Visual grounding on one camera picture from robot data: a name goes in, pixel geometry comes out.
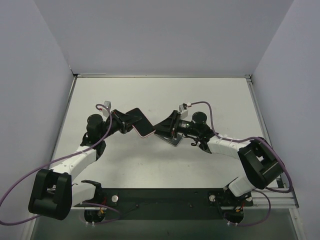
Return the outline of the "phone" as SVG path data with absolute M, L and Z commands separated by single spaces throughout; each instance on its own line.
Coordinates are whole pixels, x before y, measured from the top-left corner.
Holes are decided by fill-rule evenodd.
M 132 126 L 141 138 L 146 138 L 155 133 L 155 128 L 139 108 L 134 108 L 126 113 L 130 116 L 140 117 Z

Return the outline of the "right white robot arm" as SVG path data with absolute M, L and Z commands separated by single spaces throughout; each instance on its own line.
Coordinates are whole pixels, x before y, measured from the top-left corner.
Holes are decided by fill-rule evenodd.
M 255 189 L 265 189 L 284 172 L 270 146 L 263 139 L 240 142 L 237 139 L 226 140 L 217 136 L 207 125 L 207 115 L 203 112 L 194 113 L 191 121 L 187 121 L 174 110 L 154 128 L 159 136 L 176 139 L 180 134 L 193 139 L 193 145 L 206 153 L 221 154 L 239 160 L 244 174 L 227 185 L 227 190 L 237 198 Z

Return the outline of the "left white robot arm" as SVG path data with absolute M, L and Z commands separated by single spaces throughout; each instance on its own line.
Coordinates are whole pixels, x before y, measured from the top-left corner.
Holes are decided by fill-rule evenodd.
M 140 122 L 137 113 L 111 111 L 107 120 L 99 114 L 87 119 L 86 133 L 75 153 L 59 164 L 36 173 L 28 204 L 30 213 L 64 220 L 72 207 L 88 202 L 92 206 L 106 202 L 102 186 L 93 180 L 76 181 L 76 177 L 96 162 L 106 149 L 105 138 L 121 132 L 126 134 Z

